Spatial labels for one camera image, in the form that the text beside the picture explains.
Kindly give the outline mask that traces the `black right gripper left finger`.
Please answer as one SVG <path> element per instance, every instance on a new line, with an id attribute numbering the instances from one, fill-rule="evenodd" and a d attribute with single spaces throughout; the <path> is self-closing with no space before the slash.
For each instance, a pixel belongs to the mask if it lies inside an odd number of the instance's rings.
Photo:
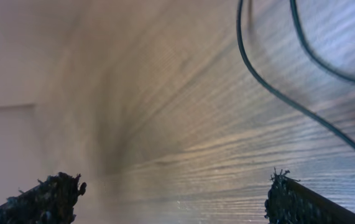
<path id="1" fill-rule="evenodd" d="M 7 198 L 0 205 L 0 224 L 71 224 L 74 206 L 86 192 L 87 184 L 64 172 L 38 181 L 34 188 Z"/>

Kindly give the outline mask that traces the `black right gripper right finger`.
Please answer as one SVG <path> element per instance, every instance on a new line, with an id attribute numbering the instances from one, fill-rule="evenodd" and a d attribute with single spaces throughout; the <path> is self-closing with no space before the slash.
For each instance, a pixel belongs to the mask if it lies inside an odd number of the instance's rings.
<path id="1" fill-rule="evenodd" d="M 265 219 L 271 224 L 355 224 L 355 213 L 275 171 L 265 200 Z"/>

